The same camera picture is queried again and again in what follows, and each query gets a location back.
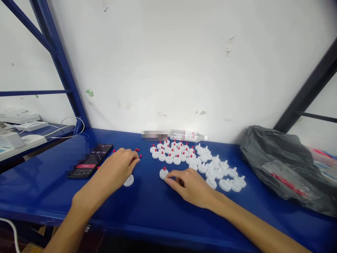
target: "forearm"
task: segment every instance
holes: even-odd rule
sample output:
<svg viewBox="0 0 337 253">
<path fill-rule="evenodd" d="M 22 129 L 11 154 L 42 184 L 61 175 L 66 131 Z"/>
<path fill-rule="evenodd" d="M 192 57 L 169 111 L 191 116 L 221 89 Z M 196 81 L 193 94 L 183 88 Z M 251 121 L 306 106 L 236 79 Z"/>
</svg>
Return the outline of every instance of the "forearm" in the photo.
<svg viewBox="0 0 337 253">
<path fill-rule="evenodd" d="M 92 213 L 73 204 L 44 253 L 77 252 L 91 215 Z"/>
<path fill-rule="evenodd" d="M 221 193 L 210 209 L 232 223 L 262 252 L 310 252 Z"/>
</svg>

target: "power strip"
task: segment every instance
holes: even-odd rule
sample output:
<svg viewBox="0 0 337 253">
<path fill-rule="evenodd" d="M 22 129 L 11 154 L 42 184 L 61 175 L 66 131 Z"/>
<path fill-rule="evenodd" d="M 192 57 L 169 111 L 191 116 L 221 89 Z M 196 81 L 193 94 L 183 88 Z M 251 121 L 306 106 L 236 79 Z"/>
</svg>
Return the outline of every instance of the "power strip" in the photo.
<svg viewBox="0 0 337 253">
<path fill-rule="evenodd" d="M 0 148 L 0 162 L 47 142 L 47 139 L 41 135 L 27 135 L 22 137 L 22 140 L 25 143 L 22 147 L 16 149 L 7 147 Z"/>
</svg>

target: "black plastic bag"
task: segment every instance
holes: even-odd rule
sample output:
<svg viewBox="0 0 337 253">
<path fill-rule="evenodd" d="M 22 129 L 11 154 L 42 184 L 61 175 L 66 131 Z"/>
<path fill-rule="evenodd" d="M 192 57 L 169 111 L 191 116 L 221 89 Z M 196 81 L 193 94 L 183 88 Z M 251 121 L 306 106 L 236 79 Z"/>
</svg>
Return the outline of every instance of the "black plastic bag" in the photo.
<svg viewBox="0 0 337 253">
<path fill-rule="evenodd" d="M 320 173 L 296 135 L 254 125 L 240 149 L 257 177 L 281 198 L 337 217 L 337 186 Z"/>
</svg>

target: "cable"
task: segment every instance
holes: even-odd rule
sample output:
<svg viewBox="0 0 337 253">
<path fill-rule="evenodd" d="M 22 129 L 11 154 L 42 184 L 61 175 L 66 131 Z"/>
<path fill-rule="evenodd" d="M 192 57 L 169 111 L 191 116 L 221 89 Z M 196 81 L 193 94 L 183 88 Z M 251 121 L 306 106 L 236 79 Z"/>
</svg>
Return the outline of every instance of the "cable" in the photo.
<svg viewBox="0 0 337 253">
<path fill-rule="evenodd" d="M 0 221 L 7 222 L 12 227 L 13 233 L 14 233 L 15 251 L 16 251 L 16 253 L 21 253 L 20 248 L 19 248 L 19 243 L 18 243 L 18 233 L 16 231 L 16 227 L 15 227 L 14 223 L 11 222 L 10 220 L 4 219 L 4 218 L 0 218 Z"/>
<path fill-rule="evenodd" d="M 81 132 L 79 132 L 79 133 L 78 133 L 78 134 L 76 134 L 76 135 L 79 135 L 79 134 L 81 134 L 81 133 L 84 131 L 84 129 L 85 129 L 85 124 L 84 124 L 83 120 L 81 120 L 81 119 L 80 119 L 80 118 L 78 118 L 78 117 L 67 117 L 67 118 L 64 118 L 64 119 L 61 121 L 61 125 L 62 125 L 63 121 L 64 121 L 65 119 L 68 119 L 68 118 L 76 118 L 76 119 L 79 119 L 80 121 L 82 121 L 82 124 L 83 124 L 83 129 L 82 129 L 82 131 L 81 131 Z M 54 132 L 51 132 L 51 133 L 49 133 L 49 134 L 45 135 L 44 137 L 47 137 L 47 136 L 49 136 L 49 135 L 51 135 L 51 134 L 53 134 L 53 133 L 55 133 L 55 132 L 57 132 L 57 131 L 59 131 L 59 130 L 61 130 L 61 129 L 63 129 L 63 128 L 60 128 L 60 129 L 58 129 L 58 130 L 55 130 Z M 74 136 L 76 136 L 76 135 L 73 135 L 73 136 L 68 136 L 68 137 L 50 137 L 50 138 L 51 138 L 51 139 L 66 139 L 66 138 L 71 138 L 71 137 L 74 137 Z"/>
</svg>

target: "phone screen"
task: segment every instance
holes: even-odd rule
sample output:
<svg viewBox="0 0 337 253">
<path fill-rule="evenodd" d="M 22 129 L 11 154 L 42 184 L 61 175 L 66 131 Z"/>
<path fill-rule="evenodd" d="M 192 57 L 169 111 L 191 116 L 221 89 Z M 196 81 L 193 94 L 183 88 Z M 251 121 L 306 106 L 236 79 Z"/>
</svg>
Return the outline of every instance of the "phone screen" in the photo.
<svg viewBox="0 0 337 253">
<path fill-rule="evenodd" d="M 109 144 L 97 145 L 87 159 L 76 165 L 69 177 L 89 177 L 112 147 L 113 146 Z"/>
</svg>

